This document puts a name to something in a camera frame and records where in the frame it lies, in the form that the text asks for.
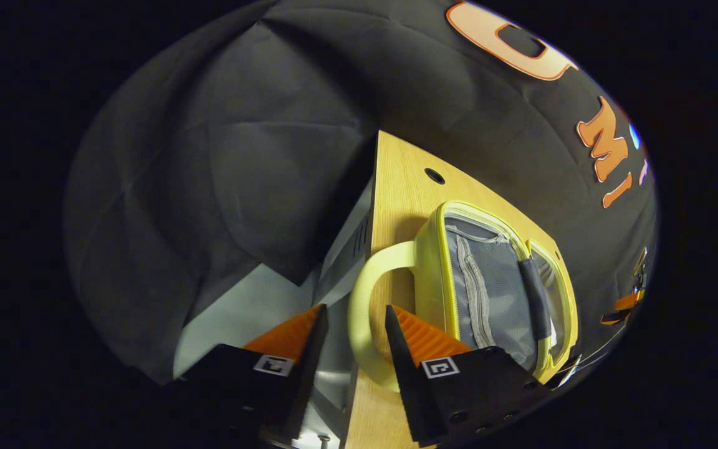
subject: black background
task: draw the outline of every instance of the black background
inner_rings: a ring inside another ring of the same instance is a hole
[[[718,2],[484,3],[618,99],[649,148],[663,226],[618,348],[479,447],[718,447]],[[114,89],[237,5],[0,2],[0,447],[222,446],[172,425],[160,388],[97,338],[66,273],[60,201]]]

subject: orange letter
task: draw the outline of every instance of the orange letter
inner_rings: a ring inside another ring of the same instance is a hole
[[[528,57],[511,48],[498,33],[509,25],[519,27],[484,8],[462,2],[451,6],[445,15],[453,28],[472,43],[536,79],[557,80],[570,67],[578,69],[566,56],[542,40],[539,43],[545,49],[537,57]]]
[[[606,99],[600,97],[600,112],[589,123],[578,122],[578,135],[587,147],[592,148],[592,157],[599,157],[595,161],[595,173],[598,181],[604,182],[622,159],[628,156],[628,144],[624,137],[615,138],[616,117]]]
[[[628,177],[622,181],[622,184],[618,185],[613,191],[610,191],[603,197],[603,207],[608,208],[615,199],[619,198],[626,190],[629,190],[631,185],[633,185],[633,175],[628,171]]]

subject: black handle grip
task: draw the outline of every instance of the black handle grip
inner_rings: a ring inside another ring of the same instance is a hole
[[[547,309],[547,293],[534,259],[528,258],[519,262],[519,272],[522,274],[522,283],[525,284],[525,293],[528,296],[530,325],[534,330],[534,339],[539,341],[548,338],[550,312]]]

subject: blue sticker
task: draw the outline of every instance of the blue sticker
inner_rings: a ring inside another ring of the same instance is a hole
[[[639,150],[639,147],[641,146],[641,140],[639,139],[639,135],[636,133],[636,128],[633,128],[633,125],[630,126],[630,139],[633,140],[633,146],[636,147],[636,150]]]

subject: wooden surface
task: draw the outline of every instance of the wooden surface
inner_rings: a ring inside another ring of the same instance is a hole
[[[430,179],[425,168],[437,171],[445,183],[440,185]],[[467,201],[502,216],[519,214],[499,195],[463,171],[383,131],[379,132],[375,179],[370,255],[414,239],[431,212],[445,201]],[[541,243],[555,246],[553,239],[533,224],[517,219],[509,224],[531,236],[539,236]],[[379,352],[390,358],[384,329],[387,304],[414,312],[414,281],[409,270],[394,270],[382,276],[370,301],[374,343]],[[358,370],[345,448],[399,447],[418,447],[411,441],[401,395],[379,387]]]

